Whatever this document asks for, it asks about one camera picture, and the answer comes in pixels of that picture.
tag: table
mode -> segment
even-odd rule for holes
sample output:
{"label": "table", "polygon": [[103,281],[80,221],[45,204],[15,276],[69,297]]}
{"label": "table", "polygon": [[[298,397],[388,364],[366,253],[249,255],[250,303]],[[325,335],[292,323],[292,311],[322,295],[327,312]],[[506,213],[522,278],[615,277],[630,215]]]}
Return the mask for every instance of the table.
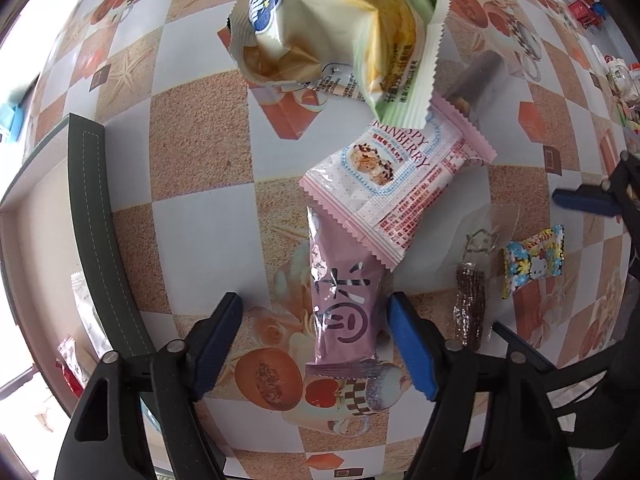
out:
{"label": "table", "polygon": [[[432,405],[411,386],[392,341],[380,343],[381,375],[366,384],[372,415],[347,407],[344,384],[333,406],[305,397],[315,379],[304,373],[313,333],[297,180],[355,140],[372,114],[312,91],[248,89],[217,35],[233,3],[79,0],[36,87],[28,148],[68,112],[105,125],[116,236],[156,347],[184,336],[227,290],[244,299],[218,384],[196,407],[228,456],[227,474],[321,480],[402,471]],[[495,276],[487,312],[558,366],[608,343],[630,247],[620,221],[549,201],[558,186],[600,182],[625,147],[615,99],[583,34],[559,0],[452,0],[436,89],[444,92],[487,49],[504,57],[511,75],[477,122],[498,156],[455,177],[387,284],[451,336],[455,282],[442,269],[459,222],[493,203],[520,207],[516,239],[562,223],[563,275],[508,300],[497,297]],[[274,114],[278,107],[289,121]],[[505,350],[497,337],[481,348]],[[256,358],[280,370],[280,386],[297,403],[240,392]],[[481,439],[485,411],[478,396],[468,446]]]}

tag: wrapped candy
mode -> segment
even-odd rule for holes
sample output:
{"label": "wrapped candy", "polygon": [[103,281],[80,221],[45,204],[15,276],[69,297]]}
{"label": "wrapped candy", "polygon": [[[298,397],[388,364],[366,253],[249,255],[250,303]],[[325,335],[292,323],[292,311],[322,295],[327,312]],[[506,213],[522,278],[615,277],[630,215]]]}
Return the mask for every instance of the wrapped candy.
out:
{"label": "wrapped candy", "polygon": [[562,274],[564,227],[545,229],[521,242],[511,241],[504,249],[505,282],[503,298],[517,288],[543,276]]}
{"label": "wrapped candy", "polygon": [[471,262],[459,264],[456,271],[458,293],[453,307],[455,337],[473,352],[480,348],[482,322],[486,310],[484,272]]}

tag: candy wrapper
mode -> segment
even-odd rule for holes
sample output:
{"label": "candy wrapper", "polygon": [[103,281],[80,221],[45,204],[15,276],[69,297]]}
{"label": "candy wrapper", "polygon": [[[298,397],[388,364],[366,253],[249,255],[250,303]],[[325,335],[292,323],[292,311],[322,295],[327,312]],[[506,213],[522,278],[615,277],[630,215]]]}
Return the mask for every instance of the candy wrapper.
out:
{"label": "candy wrapper", "polygon": [[380,123],[423,128],[449,1],[238,0],[229,51],[253,83],[357,86]]}
{"label": "candy wrapper", "polygon": [[422,212],[458,170],[494,157],[480,132],[434,96],[425,129],[375,121],[356,142],[308,170],[300,185],[393,270],[409,248]]}
{"label": "candy wrapper", "polygon": [[471,262],[463,262],[456,271],[456,280],[458,293],[453,307],[455,336],[464,346],[476,352],[482,340],[482,322],[486,310],[484,272],[477,270]]}
{"label": "candy wrapper", "polygon": [[543,276],[562,274],[564,228],[561,225],[533,235],[521,242],[510,242],[504,249],[505,282],[503,298]]}
{"label": "candy wrapper", "polygon": [[356,379],[379,371],[380,280],[385,269],[316,205],[307,209],[316,360],[309,374]]}

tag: screw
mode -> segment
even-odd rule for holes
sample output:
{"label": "screw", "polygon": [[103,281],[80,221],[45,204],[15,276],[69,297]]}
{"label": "screw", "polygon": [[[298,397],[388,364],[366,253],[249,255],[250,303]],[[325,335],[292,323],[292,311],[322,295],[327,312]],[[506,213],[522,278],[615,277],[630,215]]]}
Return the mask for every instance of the screw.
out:
{"label": "screw", "polygon": [[102,362],[111,364],[116,362],[118,360],[118,357],[120,357],[120,354],[118,354],[115,350],[111,350],[110,352],[107,352],[102,356]]}
{"label": "screw", "polygon": [[524,357],[524,354],[521,354],[520,352],[512,352],[511,361],[516,363],[517,365],[523,365],[527,362],[527,358]]}
{"label": "screw", "polygon": [[186,344],[182,339],[174,339],[173,341],[169,341],[166,349],[172,354],[177,354],[178,352],[182,352],[185,346]]}
{"label": "screw", "polygon": [[462,350],[462,343],[455,339],[447,339],[444,342],[444,348],[449,350],[449,352],[460,352]]}

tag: clear plastic wrapper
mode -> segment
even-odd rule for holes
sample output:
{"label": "clear plastic wrapper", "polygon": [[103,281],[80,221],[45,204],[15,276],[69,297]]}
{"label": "clear plastic wrapper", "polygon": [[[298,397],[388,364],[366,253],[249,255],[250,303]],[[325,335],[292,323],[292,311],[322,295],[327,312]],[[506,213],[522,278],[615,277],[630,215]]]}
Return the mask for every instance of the clear plastic wrapper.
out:
{"label": "clear plastic wrapper", "polygon": [[348,379],[376,374],[385,268],[319,205],[307,214],[316,358],[306,371]]}
{"label": "clear plastic wrapper", "polygon": [[[113,347],[109,342],[109,338],[107,338],[107,334],[104,331],[102,322],[100,322],[100,317],[98,317],[98,312],[95,309],[94,305],[94,299],[91,297],[91,292],[89,291],[89,286],[87,285],[84,272],[74,272],[71,275],[71,289],[74,294],[74,299],[76,300],[78,315],[82,320],[82,325],[86,330],[86,334],[89,336],[89,341],[91,341],[91,345],[94,347],[98,359],[102,359],[102,356],[107,352],[113,350]],[[94,368],[95,363],[94,366],[88,371],[89,377],[91,376],[91,373],[93,373]],[[149,408],[146,406],[144,401],[142,401],[142,399],[140,399],[140,406],[142,406],[143,415],[145,415],[147,420],[154,428],[156,428],[156,430],[160,431],[160,425],[158,424],[158,421],[153,416],[151,411],[149,411]]]}
{"label": "clear plastic wrapper", "polygon": [[462,166],[488,164],[495,151],[451,104],[434,96],[423,130],[383,126],[305,173],[300,185],[393,270],[424,210]]}
{"label": "clear plastic wrapper", "polygon": [[449,1],[238,0],[230,52],[258,85],[357,86],[382,124],[422,128]]}
{"label": "clear plastic wrapper", "polygon": [[444,98],[472,123],[495,98],[509,76],[504,58],[493,50],[485,50],[450,86]]}
{"label": "clear plastic wrapper", "polygon": [[453,319],[456,339],[474,352],[482,343],[492,258],[513,235],[519,209],[502,204],[483,207],[473,213],[465,234],[462,261],[456,268],[458,292]]}

